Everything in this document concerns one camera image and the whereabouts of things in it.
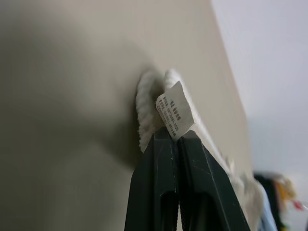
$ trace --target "wall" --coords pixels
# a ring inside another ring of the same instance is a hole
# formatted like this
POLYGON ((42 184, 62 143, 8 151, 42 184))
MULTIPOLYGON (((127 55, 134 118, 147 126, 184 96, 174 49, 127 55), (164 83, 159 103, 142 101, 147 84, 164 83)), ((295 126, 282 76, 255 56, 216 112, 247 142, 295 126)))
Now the wall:
POLYGON ((308 2, 212 4, 247 115, 254 169, 283 173, 308 201, 308 2))
POLYGON ((124 230, 149 68, 183 75, 219 149, 251 172, 209 0, 0 1, 0 230, 124 230))

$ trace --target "care label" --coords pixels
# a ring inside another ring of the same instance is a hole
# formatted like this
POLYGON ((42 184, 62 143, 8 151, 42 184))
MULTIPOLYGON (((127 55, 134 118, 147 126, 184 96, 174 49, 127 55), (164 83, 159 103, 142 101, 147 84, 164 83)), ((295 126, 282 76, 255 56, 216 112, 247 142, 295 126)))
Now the care label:
POLYGON ((192 111, 180 81, 157 98, 156 108, 174 141, 194 125, 192 111))

